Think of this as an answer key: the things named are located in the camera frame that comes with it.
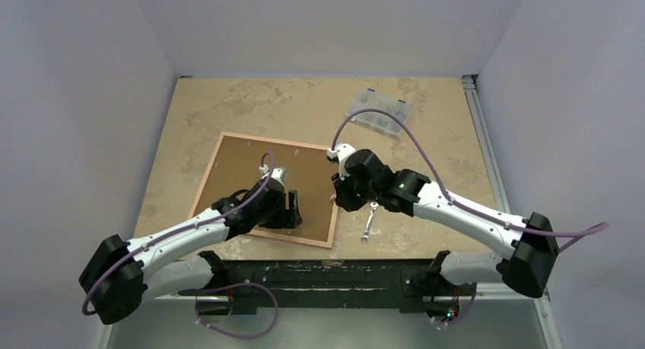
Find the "pink picture frame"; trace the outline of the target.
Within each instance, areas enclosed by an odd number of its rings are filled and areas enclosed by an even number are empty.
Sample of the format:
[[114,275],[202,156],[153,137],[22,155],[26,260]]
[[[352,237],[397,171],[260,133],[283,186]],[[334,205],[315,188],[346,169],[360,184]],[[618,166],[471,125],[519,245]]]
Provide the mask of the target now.
[[297,191],[303,223],[295,229],[254,228],[249,234],[271,240],[330,249],[338,207],[331,176],[338,171],[326,159],[326,146],[259,136],[222,132],[198,187],[189,216],[193,217],[217,199],[259,181],[259,165],[266,151],[276,156],[276,166],[287,171],[286,189]]

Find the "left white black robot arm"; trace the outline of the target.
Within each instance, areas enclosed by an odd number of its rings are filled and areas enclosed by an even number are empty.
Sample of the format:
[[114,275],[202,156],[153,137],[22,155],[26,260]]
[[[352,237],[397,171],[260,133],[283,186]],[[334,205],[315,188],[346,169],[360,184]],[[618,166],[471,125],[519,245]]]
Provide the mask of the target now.
[[295,229],[303,222],[298,194],[264,176],[251,189],[219,198],[195,217],[143,238],[102,240],[78,279],[85,292],[81,311],[105,325],[123,320],[153,297],[153,277],[206,246],[255,227]]

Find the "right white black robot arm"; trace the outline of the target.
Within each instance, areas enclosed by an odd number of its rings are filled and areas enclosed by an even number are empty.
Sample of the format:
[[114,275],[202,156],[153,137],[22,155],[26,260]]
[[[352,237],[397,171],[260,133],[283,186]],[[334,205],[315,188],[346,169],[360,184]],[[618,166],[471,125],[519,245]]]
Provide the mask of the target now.
[[523,296],[543,296],[560,252],[546,216],[534,212],[524,218],[448,198],[438,182],[409,169],[394,172],[368,149],[339,144],[327,150],[326,158],[338,165],[331,180],[335,203],[345,211],[374,202],[388,212],[442,224],[490,249],[488,253],[449,252],[427,273],[432,291],[502,282]]

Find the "silver combination wrench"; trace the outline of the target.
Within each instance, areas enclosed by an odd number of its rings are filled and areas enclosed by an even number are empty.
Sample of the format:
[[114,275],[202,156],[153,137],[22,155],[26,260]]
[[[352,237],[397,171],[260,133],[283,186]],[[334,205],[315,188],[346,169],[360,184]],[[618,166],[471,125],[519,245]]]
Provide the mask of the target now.
[[374,215],[379,208],[379,204],[375,201],[370,203],[370,211],[367,218],[366,226],[364,228],[363,235],[361,236],[361,243],[369,243],[370,240],[370,229],[373,224]]

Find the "clear plastic screw organizer box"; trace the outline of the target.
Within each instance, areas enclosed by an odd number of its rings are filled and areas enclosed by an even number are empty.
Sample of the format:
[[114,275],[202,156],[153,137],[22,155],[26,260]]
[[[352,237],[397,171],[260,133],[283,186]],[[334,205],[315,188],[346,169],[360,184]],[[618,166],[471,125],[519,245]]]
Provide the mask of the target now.
[[380,113],[368,111],[357,114],[351,118],[353,123],[365,126],[391,138],[398,138],[402,133],[402,127],[393,118],[398,119],[405,125],[411,114],[412,106],[404,100],[388,97],[376,92],[374,89],[366,88],[360,90],[354,96],[345,114],[350,116],[363,109],[378,109]]

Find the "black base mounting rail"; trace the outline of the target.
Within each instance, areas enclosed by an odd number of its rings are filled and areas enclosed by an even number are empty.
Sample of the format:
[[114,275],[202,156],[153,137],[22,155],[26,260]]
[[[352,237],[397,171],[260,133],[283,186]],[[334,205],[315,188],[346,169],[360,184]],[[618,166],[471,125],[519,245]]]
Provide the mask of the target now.
[[181,297],[201,301],[199,311],[215,313],[213,296],[222,296],[234,315],[281,308],[396,309],[400,313],[456,315],[475,284],[456,286],[439,273],[433,259],[228,260],[202,289],[184,290]]

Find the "aluminium extrusion frame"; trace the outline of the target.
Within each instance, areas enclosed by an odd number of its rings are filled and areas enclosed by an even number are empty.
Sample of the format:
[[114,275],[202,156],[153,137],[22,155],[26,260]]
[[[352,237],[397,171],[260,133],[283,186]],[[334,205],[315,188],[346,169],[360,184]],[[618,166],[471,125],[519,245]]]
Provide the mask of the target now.
[[[460,80],[465,98],[472,117],[478,143],[485,161],[486,170],[491,183],[494,200],[500,210],[503,212],[514,212],[510,206],[510,199],[507,194],[507,188],[504,178],[502,177],[500,162],[497,148],[494,146],[492,138],[492,127],[486,120],[482,101],[478,92],[476,75],[463,75]],[[554,312],[551,308],[551,295],[546,290],[542,298],[535,299],[535,310],[538,314],[539,326],[542,336],[545,339],[547,348],[563,348],[563,343],[554,320]]]

